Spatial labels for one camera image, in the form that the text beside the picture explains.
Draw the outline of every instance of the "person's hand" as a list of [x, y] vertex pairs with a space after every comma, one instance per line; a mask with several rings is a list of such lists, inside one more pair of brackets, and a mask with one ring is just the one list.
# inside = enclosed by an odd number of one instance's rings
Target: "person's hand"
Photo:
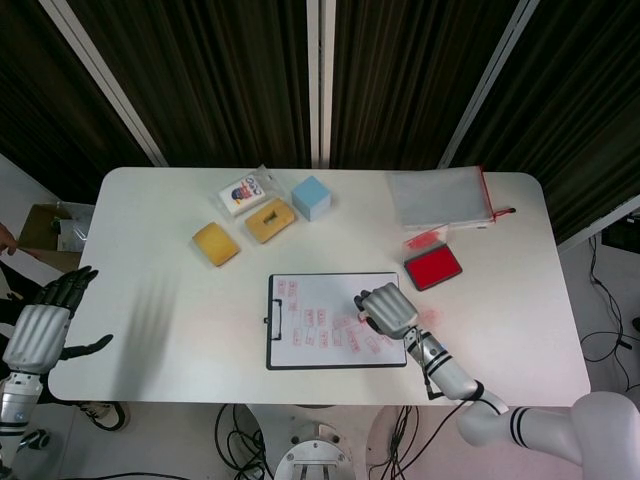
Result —
[[11, 235], [11, 232], [7, 230], [7, 227], [0, 223], [0, 255], [2, 255], [2, 252], [6, 249], [9, 249], [9, 255], [13, 255], [16, 253], [16, 248], [18, 248], [18, 242], [16, 242], [14, 236]]

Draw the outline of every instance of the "dark curtain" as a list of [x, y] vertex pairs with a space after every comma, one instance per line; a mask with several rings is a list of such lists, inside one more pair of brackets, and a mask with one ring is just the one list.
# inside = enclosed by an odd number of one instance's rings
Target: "dark curtain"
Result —
[[61, 199], [94, 203], [149, 161], [35, 0], [0, 0], [0, 153]]
[[338, 0], [331, 166], [435, 168], [515, 5]]
[[640, 194], [639, 2], [542, 1], [452, 166], [527, 172], [562, 242]]
[[304, 1], [70, 4], [170, 165], [310, 167]]

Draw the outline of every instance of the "robot finger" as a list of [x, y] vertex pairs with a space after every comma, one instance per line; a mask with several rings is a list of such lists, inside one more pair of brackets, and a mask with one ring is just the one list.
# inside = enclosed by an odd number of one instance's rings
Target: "robot finger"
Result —
[[367, 290], [363, 290], [362, 292], [360, 292], [360, 295], [356, 295], [353, 298], [353, 301], [356, 304], [356, 308], [358, 309], [358, 311], [364, 312], [364, 307], [362, 306], [362, 301], [365, 298], [367, 298], [369, 295], [371, 295], [371, 292], [369, 292]]
[[109, 342], [113, 340], [113, 335], [105, 335], [96, 343], [92, 343], [91, 345], [79, 345], [76, 347], [67, 347], [62, 350], [60, 354], [60, 360], [69, 360], [70, 358], [76, 357], [84, 357], [85, 355], [91, 355], [92, 353], [96, 353], [106, 347]]
[[91, 267], [87, 266], [75, 272], [69, 272], [66, 275], [63, 275], [62, 277], [60, 277], [58, 279], [58, 282], [59, 282], [58, 290], [56, 292], [55, 297], [52, 300], [52, 304], [57, 307], [64, 306], [65, 300], [68, 297], [69, 292], [73, 288], [73, 285], [76, 282], [76, 279], [86, 274], [89, 271], [91, 271]]
[[42, 299], [39, 299], [38, 303], [42, 305], [51, 305], [53, 299], [56, 296], [58, 291], [58, 286], [60, 285], [60, 279], [55, 280], [51, 283], [48, 283], [42, 290], [43, 295]]
[[379, 334], [382, 335], [382, 330], [380, 330], [380, 327], [378, 327], [378, 325], [376, 324], [376, 322], [373, 321], [373, 318], [371, 317], [367, 317], [367, 325], [369, 325], [371, 328], [373, 328], [373, 330]]
[[76, 313], [76, 309], [82, 301], [82, 296], [84, 295], [84, 291], [87, 289], [87, 286], [97, 276], [98, 271], [91, 270], [91, 267], [89, 267], [86, 272], [83, 272], [82, 275], [76, 278], [69, 295], [67, 295], [67, 298], [65, 299], [65, 303], [62, 305], [71, 311], [71, 317]]

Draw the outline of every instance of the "blue cube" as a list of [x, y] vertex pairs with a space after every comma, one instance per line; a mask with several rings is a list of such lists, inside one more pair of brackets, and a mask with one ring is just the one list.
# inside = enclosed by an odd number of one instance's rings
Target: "blue cube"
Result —
[[291, 192], [293, 205], [310, 222], [331, 206], [331, 192], [316, 177], [299, 183]]

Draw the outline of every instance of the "clipboard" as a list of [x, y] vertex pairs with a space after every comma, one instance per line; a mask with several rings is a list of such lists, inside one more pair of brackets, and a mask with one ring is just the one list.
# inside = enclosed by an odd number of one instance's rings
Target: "clipboard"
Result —
[[404, 367], [402, 340], [377, 334], [360, 322], [353, 297], [398, 274], [323, 273], [269, 277], [269, 370]]

